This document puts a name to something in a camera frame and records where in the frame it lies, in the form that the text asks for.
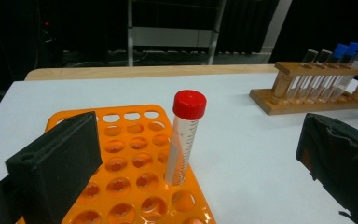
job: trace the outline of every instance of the rack hole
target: rack hole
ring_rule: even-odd
[[[189,212],[196,205],[196,200],[190,192],[186,190],[180,190],[174,193],[171,197],[171,204],[177,211]]]
[[[167,204],[158,197],[151,197],[141,205],[142,217],[148,221],[157,221],[167,213]]]
[[[120,115],[118,114],[108,114],[103,116],[103,120],[109,123],[116,122],[120,120]]]
[[[158,177],[151,173],[140,175],[136,179],[136,186],[138,189],[154,190],[158,187]]]
[[[156,111],[146,111],[144,112],[145,117],[148,119],[156,119],[159,117],[159,112]]]
[[[152,121],[147,125],[147,128],[152,131],[159,132],[165,128],[165,125],[159,121]]]
[[[141,117],[139,113],[136,112],[130,112],[124,115],[124,118],[127,120],[137,120]]]
[[[141,133],[144,130],[144,126],[142,124],[133,123],[127,126],[127,132],[129,133]]]
[[[125,196],[131,190],[129,180],[124,177],[116,178],[110,181],[106,189],[111,195],[117,197]]]
[[[149,167],[153,163],[153,159],[146,153],[136,155],[132,160],[132,165],[136,168]]]
[[[111,142],[108,142],[105,145],[105,151],[109,152],[109,153],[118,153],[119,151],[123,150],[124,148],[124,143],[118,140],[114,140]]]
[[[142,149],[147,147],[147,140],[142,137],[132,138],[130,140],[130,147],[133,149]]]
[[[85,211],[75,217],[73,224],[100,224],[101,217],[94,211]]]
[[[111,125],[105,128],[103,132],[107,136],[117,136],[121,134],[121,128],[117,125]]]
[[[94,201],[100,194],[100,188],[96,183],[90,182],[83,189],[82,193],[78,197],[76,203],[84,204]]]
[[[109,160],[105,168],[109,172],[119,172],[124,170],[127,167],[127,160],[122,157],[114,157]]]
[[[170,138],[166,134],[158,134],[153,137],[152,142],[158,147],[164,147],[170,143]]]
[[[134,208],[126,203],[114,206],[107,217],[108,223],[132,223],[135,220]]]

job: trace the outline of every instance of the white table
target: white table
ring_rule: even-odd
[[[276,73],[15,82],[0,104],[0,179],[5,160],[43,134],[55,112],[157,104],[173,119],[173,96],[205,94],[190,165],[218,223],[352,223],[296,160],[305,114],[268,116],[249,97]],[[349,86],[353,90],[357,83]],[[358,129],[358,110],[321,112]]]

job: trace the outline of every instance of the red screw cap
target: red screw cap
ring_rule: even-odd
[[[175,94],[172,110],[181,119],[196,120],[202,118],[205,107],[206,98],[202,93],[184,90]]]

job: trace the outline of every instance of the clear test tube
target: clear test tube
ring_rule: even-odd
[[[301,66],[306,67],[306,68],[311,68],[310,64],[316,59],[316,56],[318,56],[318,51],[316,51],[314,49],[308,49],[307,53],[305,54],[305,56],[301,62]],[[297,77],[293,78],[293,81],[292,81],[292,83],[290,83],[289,88],[287,89],[287,92],[286,92],[286,103],[287,104],[291,104],[294,101],[295,96],[304,81],[305,81],[305,78],[302,76],[297,76]]]
[[[339,61],[344,55],[344,53],[348,50],[348,46],[337,44],[336,48],[334,49],[333,55],[328,59],[327,65],[329,67],[338,68]],[[312,90],[310,91],[310,96],[308,97],[308,102],[314,104],[319,95],[322,93],[326,84],[328,83],[330,76],[318,76],[316,77],[316,81],[312,85]]]
[[[358,69],[358,52],[353,57],[353,60],[351,61],[351,68],[352,69]],[[335,102],[342,93],[347,89],[351,81],[353,80],[354,76],[343,76],[338,84],[335,86],[333,93],[331,95],[331,101]]]
[[[329,60],[330,56],[331,56],[332,52],[330,50],[326,50],[323,49],[318,57],[315,60],[315,65],[321,68],[326,68],[327,66],[327,61]],[[298,97],[297,97],[297,102],[299,104],[303,104],[310,92],[312,91],[312,89],[317,89],[319,87],[320,80],[322,77],[320,76],[306,76],[304,77],[305,81],[303,82],[303,85],[300,87],[300,90],[298,90]]]
[[[322,84],[323,89],[321,96],[319,97],[319,102],[326,103],[329,99],[331,94],[333,93],[333,83],[335,83],[337,80],[337,76],[330,76],[327,77],[325,82]]]
[[[310,63],[315,61],[316,56],[318,56],[318,51],[314,49],[307,49],[307,53],[301,62],[301,66],[311,68]]]
[[[315,65],[321,68],[326,68],[327,62],[330,59],[332,53],[333,52],[331,52],[330,50],[322,49],[314,62]]]
[[[197,91],[184,90],[175,94],[170,152],[165,181],[172,186],[182,185],[199,119],[205,112],[206,98]]]

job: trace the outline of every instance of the test tube rack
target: test tube rack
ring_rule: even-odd
[[[339,67],[302,66],[301,63],[277,62],[279,70],[272,89],[251,90],[250,97],[268,114],[294,114],[329,110],[358,109],[358,86],[353,93],[345,91],[335,102],[287,104],[286,91],[296,76],[358,76],[358,70]]]
[[[190,166],[181,186],[165,182],[172,126],[162,107],[60,111],[48,120],[46,131],[64,119],[90,111],[97,118],[103,164],[62,223],[216,223]]]

